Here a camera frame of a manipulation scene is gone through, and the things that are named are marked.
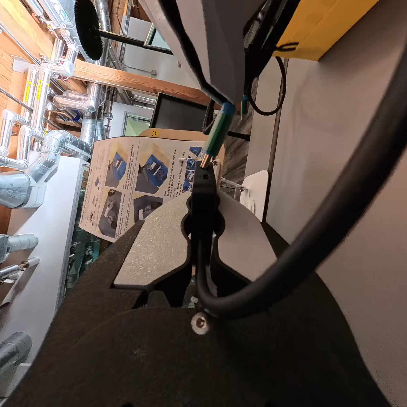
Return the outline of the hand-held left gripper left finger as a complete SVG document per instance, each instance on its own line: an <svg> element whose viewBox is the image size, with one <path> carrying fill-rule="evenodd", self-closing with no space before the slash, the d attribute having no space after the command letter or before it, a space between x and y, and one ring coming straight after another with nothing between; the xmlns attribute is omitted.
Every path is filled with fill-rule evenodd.
<svg viewBox="0 0 407 407"><path fill-rule="evenodd" d="M114 280L115 288L151 288L187 264L191 241L182 222L190 197L182 194L148 215Z"/></svg>

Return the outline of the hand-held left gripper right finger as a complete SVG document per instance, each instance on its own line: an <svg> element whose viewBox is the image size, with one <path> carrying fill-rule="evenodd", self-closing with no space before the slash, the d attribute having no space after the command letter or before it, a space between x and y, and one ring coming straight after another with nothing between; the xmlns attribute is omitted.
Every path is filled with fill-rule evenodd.
<svg viewBox="0 0 407 407"><path fill-rule="evenodd" d="M217 261L244 280L257 280L277 256L258 218L223 191L218 196L224 227L217 240Z"/></svg>

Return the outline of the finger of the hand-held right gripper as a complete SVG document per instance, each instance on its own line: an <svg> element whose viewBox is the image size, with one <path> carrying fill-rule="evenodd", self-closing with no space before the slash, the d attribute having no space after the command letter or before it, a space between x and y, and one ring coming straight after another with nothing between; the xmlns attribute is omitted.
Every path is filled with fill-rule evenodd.
<svg viewBox="0 0 407 407"><path fill-rule="evenodd" d="M220 102L220 93L205 79L197 52L181 21L180 11L175 0L140 0L161 37L176 56L181 66L200 89L215 102Z"/></svg>
<svg viewBox="0 0 407 407"><path fill-rule="evenodd" d="M243 96L245 78L243 29L265 1L181 0L176 1L186 35L197 55L188 57L189 71L201 90L212 99L215 91L229 103Z"/></svg>

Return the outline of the black usb hub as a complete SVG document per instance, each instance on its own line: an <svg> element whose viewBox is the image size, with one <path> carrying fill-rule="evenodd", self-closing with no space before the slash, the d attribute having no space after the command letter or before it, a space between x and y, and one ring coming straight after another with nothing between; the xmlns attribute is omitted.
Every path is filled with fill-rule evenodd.
<svg viewBox="0 0 407 407"><path fill-rule="evenodd" d="M205 169L199 165L195 171L190 202L192 240L197 241L201 233L205 238L209 238L213 233L220 232L219 204L220 198L213 164L210 163Z"/></svg>

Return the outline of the thin braided cable green plugs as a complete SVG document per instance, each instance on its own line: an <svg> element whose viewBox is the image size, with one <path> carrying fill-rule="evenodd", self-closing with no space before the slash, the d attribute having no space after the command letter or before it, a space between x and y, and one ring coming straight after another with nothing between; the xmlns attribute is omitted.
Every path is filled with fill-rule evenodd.
<svg viewBox="0 0 407 407"><path fill-rule="evenodd" d="M215 158L230 129L232 117L236 113L235 105L238 96L241 99L241 114L247 113L247 104L263 116L276 114L282 107L287 88L287 74L282 58L275 56L282 77L282 97L277 107L271 111L263 111L257 107L252 97L252 83L259 77L274 52L295 51L299 42L284 42L278 45L277 31L267 35L260 32L253 38L247 48L241 44L236 48L230 45L209 49L208 64L210 69L211 101L208 105L203 124L203 133L208 135L204 147L202 168L208 166L210 158Z"/></svg>

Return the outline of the black usb hub lead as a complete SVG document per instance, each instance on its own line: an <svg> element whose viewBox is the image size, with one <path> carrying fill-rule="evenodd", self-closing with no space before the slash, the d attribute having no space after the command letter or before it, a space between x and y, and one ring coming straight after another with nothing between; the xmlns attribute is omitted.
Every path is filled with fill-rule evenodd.
<svg viewBox="0 0 407 407"><path fill-rule="evenodd" d="M407 50L367 130L336 183L293 243L258 279L216 297L199 243L196 287L204 309L220 318L245 318L287 297L331 254L374 200L407 144Z"/></svg>

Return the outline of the yellow plastic bin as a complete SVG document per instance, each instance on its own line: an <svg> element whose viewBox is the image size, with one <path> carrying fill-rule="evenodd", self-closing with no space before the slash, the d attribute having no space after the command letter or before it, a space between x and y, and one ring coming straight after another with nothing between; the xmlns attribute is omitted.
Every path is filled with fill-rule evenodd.
<svg viewBox="0 0 407 407"><path fill-rule="evenodd" d="M319 60L377 0L301 0L278 45L298 42L290 52L273 56Z"/></svg>

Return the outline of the white stand base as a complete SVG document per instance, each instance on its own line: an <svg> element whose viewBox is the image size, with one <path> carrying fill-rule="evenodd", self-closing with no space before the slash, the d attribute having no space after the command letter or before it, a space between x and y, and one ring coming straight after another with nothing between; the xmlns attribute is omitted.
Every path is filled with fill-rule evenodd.
<svg viewBox="0 0 407 407"><path fill-rule="evenodd" d="M269 172L258 171L244 178L239 202L250 210L259 221L263 221L266 205Z"/></svg>

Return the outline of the printed instruction sheet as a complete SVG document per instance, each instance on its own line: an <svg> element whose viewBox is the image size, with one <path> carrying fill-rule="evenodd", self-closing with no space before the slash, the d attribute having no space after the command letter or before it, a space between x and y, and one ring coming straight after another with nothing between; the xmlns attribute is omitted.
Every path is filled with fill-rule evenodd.
<svg viewBox="0 0 407 407"><path fill-rule="evenodd" d="M164 203L191 194L203 145L141 136L95 142L79 227L115 242Z"/></svg>

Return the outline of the instruction sheet on stand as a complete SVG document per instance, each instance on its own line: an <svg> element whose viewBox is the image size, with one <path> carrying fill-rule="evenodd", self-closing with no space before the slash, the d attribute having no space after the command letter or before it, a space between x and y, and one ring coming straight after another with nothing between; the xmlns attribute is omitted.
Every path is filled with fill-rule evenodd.
<svg viewBox="0 0 407 407"><path fill-rule="evenodd" d="M162 138L170 140L183 140L183 141L194 141L194 142L205 142L207 140L207 135L203 134L201 131L185 131L185 130L170 130L170 129L157 129L159 132L158 137L152 138ZM139 136L148 137L149 130L144 130ZM216 160L219 161L219 169L215 169L216 184L217 187L220 187L223 163L225 159L225 147L221 147L219 154L216 157Z"/></svg>

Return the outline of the silver ventilation duct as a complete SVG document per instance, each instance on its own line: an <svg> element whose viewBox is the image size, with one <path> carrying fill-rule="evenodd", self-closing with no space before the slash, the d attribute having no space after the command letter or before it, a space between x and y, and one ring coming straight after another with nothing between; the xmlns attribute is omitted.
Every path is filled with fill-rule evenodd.
<svg viewBox="0 0 407 407"><path fill-rule="evenodd" d="M87 118L98 118L99 107L105 102L105 86L90 83L87 93L67 90L62 95L53 97L53 103L58 109L77 110Z"/></svg>
<svg viewBox="0 0 407 407"><path fill-rule="evenodd" d="M37 160L27 169L1 173L0 204L11 209L41 206L47 181L58 168L63 151L78 153L87 160L92 146L65 130L52 130L44 136Z"/></svg>

